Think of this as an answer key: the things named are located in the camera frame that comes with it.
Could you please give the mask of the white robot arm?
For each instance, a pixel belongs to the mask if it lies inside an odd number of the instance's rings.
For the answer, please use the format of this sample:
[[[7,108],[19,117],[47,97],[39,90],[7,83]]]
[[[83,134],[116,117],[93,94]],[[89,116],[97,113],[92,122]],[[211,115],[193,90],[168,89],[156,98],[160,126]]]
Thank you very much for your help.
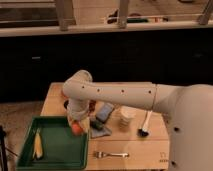
[[[90,100],[167,114],[171,117],[168,171],[213,171],[213,86],[146,82],[93,82],[80,70],[63,84],[70,115],[80,119]]]

